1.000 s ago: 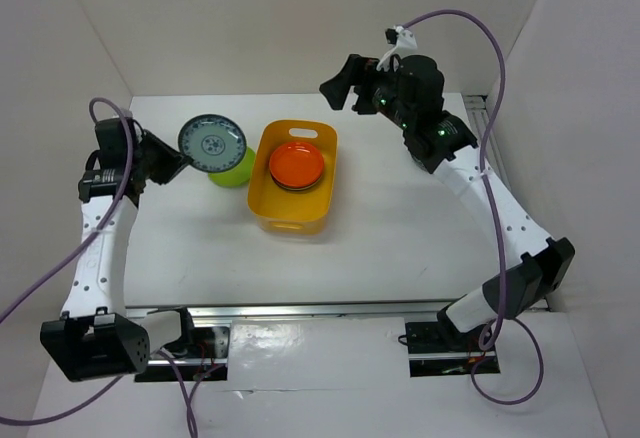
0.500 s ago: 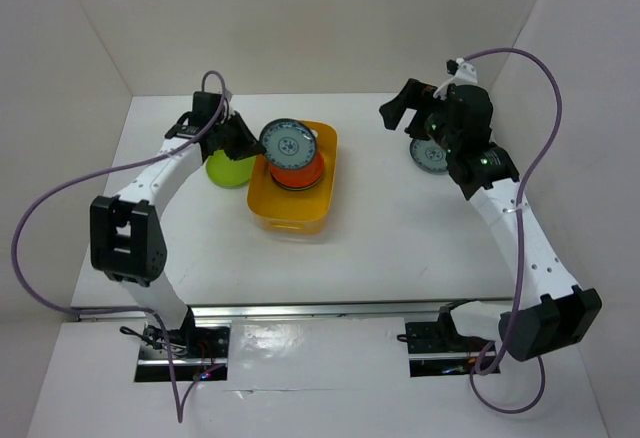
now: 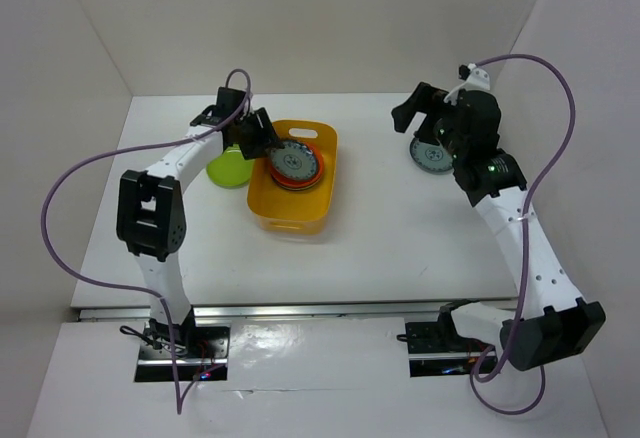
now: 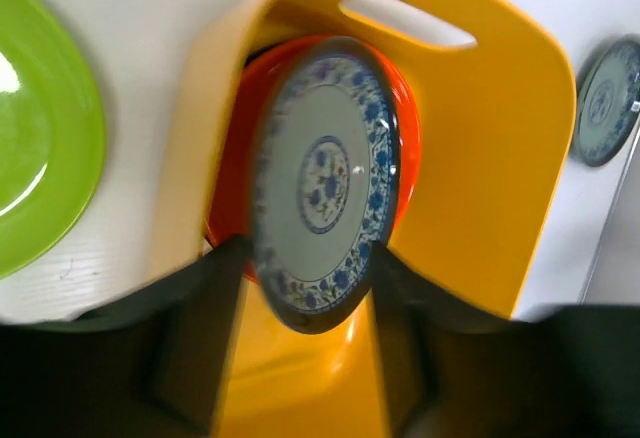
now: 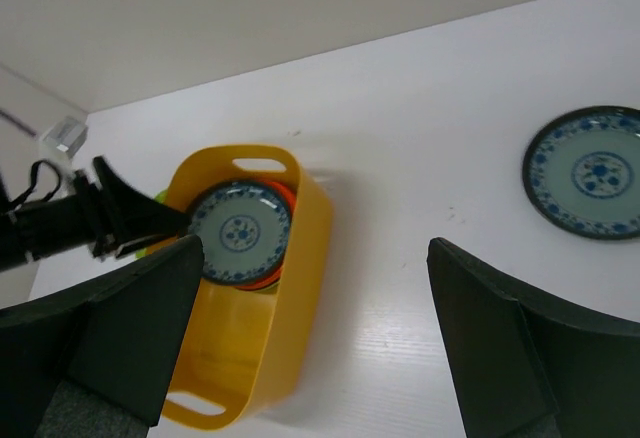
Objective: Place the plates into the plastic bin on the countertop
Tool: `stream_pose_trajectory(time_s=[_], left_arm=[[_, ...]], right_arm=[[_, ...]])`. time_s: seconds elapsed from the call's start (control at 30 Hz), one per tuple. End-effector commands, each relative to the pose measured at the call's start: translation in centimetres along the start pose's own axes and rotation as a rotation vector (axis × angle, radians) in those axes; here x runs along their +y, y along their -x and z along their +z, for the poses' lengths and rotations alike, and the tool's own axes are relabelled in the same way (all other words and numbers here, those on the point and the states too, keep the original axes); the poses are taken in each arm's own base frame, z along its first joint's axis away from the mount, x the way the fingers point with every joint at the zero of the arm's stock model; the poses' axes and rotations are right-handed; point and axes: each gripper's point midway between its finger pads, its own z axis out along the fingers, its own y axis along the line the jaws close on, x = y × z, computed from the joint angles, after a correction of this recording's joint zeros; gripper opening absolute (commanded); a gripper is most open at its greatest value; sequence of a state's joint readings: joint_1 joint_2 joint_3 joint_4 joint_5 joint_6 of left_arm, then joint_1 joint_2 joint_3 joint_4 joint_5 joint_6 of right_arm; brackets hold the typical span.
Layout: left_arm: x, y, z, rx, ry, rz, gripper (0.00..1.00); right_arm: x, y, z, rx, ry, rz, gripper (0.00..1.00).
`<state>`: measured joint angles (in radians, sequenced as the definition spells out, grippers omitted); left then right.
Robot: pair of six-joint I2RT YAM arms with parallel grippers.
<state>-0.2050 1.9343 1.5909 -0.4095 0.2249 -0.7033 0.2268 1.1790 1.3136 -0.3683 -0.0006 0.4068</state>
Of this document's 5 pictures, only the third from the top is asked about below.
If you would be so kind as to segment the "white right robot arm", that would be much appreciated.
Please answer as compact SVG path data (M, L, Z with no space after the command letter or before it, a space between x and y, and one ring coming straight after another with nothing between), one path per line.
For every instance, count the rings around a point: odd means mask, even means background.
M440 345L457 350L477 338L500 347L519 371L582 353L606 321L604 308L586 301L563 270L532 206L533 186L500 148L496 98L421 82L392 110L395 130L406 132L418 113L425 118L415 138L451 158L456 183L491 230L518 291L514 313L473 301L445 306L436 327Z

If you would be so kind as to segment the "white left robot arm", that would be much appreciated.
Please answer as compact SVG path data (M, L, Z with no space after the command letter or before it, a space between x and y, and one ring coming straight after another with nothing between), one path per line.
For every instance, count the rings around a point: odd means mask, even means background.
M127 170L120 178L116 235L134 255L144 287L155 298L151 338L176 357L193 352L198 335L178 256L187 234L184 192L233 145L248 160L281 146L266 110L252 109L250 99L248 90L219 88L215 103L190 122L183 139L154 164Z

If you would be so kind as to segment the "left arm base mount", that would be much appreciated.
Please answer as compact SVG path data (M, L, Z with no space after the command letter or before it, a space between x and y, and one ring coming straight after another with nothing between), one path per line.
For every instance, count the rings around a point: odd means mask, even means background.
M142 330L128 325L119 327L122 335L136 338L139 351L134 381L163 383L173 381L170 344L155 337L148 322ZM191 330L189 341L176 345L176 366L180 382L217 382L228 378L228 356L231 325L198 324Z

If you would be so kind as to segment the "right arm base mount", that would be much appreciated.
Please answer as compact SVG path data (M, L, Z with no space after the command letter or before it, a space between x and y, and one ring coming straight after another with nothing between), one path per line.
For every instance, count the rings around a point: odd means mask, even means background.
M440 317L406 321L396 340L406 348L411 378L469 375L489 347L457 335Z

